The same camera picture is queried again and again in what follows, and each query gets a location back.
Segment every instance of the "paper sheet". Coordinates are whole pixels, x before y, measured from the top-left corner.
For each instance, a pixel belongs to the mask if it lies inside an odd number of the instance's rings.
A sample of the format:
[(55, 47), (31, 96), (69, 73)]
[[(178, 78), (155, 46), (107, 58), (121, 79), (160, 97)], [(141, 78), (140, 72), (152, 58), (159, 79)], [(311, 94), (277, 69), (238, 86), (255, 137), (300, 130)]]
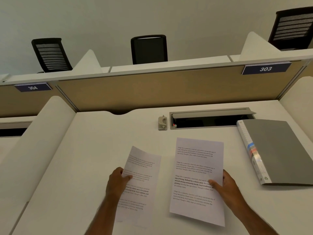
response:
[(161, 156), (131, 148), (122, 176), (132, 175), (117, 206), (115, 221), (139, 227), (151, 224)]
[(224, 143), (177, 138), (170, 212), (225, 226), (224, 203), (208, 183), (223, 183)]

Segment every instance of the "beige fabric panel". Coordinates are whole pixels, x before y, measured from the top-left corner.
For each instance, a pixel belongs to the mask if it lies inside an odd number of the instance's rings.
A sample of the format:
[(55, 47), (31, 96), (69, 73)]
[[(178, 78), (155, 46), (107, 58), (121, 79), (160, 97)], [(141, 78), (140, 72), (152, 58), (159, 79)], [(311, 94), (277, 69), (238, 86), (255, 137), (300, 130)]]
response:
[(60, 96), (75, 110), (55, 86), (49, 86), (52, 90), (34, 92), (20, 92), (12, 85), (0, 86), (0, 117), (35, 116), (54, 95)]
[(307, 65), (304, 70), (297, 76), (297, 78), (292, 82), (292, 84), (284, 91), (284, 93), (279, 97), (279, 100), (286, 94), (287, 91), (289, 91), (290, 88), (302, 77), (312, 76), (313, 77), (313, 59), (311, 59), (311, 62), (309, 65)]
[(284, 73), (241, 75), (244, 66), (59, 81), (80, 111), (274, 100), (303, 66)]

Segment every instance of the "hand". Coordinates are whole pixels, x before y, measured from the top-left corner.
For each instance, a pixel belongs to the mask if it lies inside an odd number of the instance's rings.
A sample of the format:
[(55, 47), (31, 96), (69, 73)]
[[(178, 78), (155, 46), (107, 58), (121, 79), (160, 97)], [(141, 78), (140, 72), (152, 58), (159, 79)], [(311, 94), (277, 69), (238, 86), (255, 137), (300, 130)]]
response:
[(124, 189), (126, 188), (127, 182), (129, 182), (129, 180), (133, 178), (132, 175), (122, 177), (122, 172), (123, 172), (123, 168), (118, 167), (110, 175), (108, 184), (105, 190), (106, 197), (113, 197), (118, 200), (121, 197)]
[(225, 204), (235, 215), (248, 206), (235, 180), (228, 174), (227, 171), (223, 170), (223, 186), (220, 186), (214, 180), (209, 180), (209, 183), (221, 195)]

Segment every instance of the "grey binder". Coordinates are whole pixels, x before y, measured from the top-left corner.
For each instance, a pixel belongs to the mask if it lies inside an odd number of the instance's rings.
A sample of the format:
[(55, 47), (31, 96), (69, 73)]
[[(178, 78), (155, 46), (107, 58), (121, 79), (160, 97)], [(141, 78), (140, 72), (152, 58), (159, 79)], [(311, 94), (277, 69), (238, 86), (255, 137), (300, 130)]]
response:
[(313, 160), (286, 121), (247, 119), (237, 127), (262, 185), (313, 186)]

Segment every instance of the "office chair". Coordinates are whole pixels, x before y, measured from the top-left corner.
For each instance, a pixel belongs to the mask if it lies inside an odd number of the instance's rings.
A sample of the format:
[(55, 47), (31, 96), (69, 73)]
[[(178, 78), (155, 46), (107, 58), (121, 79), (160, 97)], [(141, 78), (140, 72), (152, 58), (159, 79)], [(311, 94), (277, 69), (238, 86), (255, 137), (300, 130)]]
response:
[(167, 62), (165, 35), (144, 35), (131, 39), (133, 64)]
[(37, 59), (45, 72), (72, 70), (68, 61), (61, 38), (33, 39), (32, 46)]
[(306, 49), (313, 37), (313, 7), (276, 12), (269, 43), (284, 50)]

